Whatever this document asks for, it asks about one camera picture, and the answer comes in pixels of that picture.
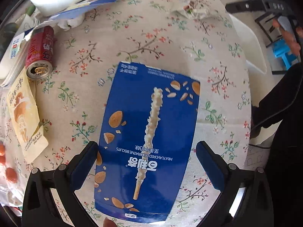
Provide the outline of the person right hand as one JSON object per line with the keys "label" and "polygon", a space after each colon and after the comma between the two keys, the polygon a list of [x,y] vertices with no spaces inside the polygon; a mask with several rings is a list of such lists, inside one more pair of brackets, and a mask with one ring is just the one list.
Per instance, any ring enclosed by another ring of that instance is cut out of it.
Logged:
{"label": "person right hand", "polygon": [[283,36],[283,39],[285,40],[286,44],[289,46],[291,52],[294,55],[299,56],[301,47],[299,43],[296,41],[294,35],[288,31],[285,31],[276,19],[273,19],[273,26],[274,28],[280,31],[280,33]]}

